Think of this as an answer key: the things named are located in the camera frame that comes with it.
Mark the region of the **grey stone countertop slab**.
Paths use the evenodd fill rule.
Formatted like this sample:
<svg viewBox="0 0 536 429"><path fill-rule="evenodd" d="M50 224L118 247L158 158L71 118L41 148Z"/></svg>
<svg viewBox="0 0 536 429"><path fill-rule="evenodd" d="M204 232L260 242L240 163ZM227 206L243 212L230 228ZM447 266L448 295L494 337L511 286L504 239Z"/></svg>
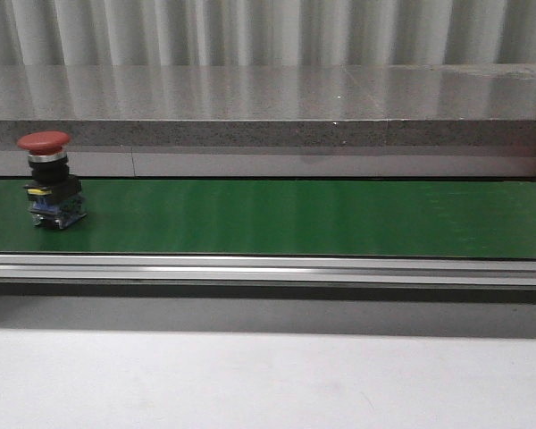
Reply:
<svg viewBox="0 0 536 429"><path fill-rule="evenodd" d="M0 147L536 147L536 65L1 66Z"/></svg>

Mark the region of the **grey pleated curtain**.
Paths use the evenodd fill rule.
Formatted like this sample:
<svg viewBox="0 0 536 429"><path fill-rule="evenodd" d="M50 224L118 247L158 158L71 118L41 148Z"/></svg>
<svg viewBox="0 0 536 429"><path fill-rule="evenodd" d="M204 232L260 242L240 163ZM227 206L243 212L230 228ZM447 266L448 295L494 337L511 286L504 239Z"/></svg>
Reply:
<svg viewBox="0 0 536 429"><path fill-rule="evenodd" d="M536 63L536 1L0 1L0 65Z"/></svg>

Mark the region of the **red mushroom push button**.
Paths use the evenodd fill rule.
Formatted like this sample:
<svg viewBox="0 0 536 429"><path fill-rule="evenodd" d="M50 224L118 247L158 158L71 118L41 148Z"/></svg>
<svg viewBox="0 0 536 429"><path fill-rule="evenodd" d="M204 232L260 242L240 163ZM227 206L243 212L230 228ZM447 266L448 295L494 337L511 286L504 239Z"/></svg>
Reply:
<svg viewBox="0 0 536 429"><path fill-rule="evenodd" d="M58 130L30 133L17 141L28 152L32 181L24 189L37 227L64 230L87 215L80 179L70 173L64 149L70 141L69 134Z"/></svg>

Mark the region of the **green conveyor belt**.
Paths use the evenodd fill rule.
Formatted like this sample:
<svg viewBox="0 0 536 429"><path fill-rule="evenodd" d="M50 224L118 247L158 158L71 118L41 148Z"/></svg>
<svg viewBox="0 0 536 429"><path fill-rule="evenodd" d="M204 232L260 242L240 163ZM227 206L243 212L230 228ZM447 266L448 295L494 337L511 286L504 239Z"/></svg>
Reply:
<svg viewBox="0 0 536 429"><path fill-rule="evenodd" d="M86 217L32 224L0 180L0 252L536 259L536 182L94 179Z"/></svg>

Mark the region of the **aluminium conveyor side rail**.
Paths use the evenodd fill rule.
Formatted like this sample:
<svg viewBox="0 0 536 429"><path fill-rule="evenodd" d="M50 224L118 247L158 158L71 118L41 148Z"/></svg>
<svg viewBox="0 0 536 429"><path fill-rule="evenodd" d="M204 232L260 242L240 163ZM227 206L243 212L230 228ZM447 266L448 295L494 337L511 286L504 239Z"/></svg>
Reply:
<svg viewBox="0 0 536 429"><path fill-rule="evenodd" d="M536 260L0 253L0 281L18 280L536 290Z"/></svg>

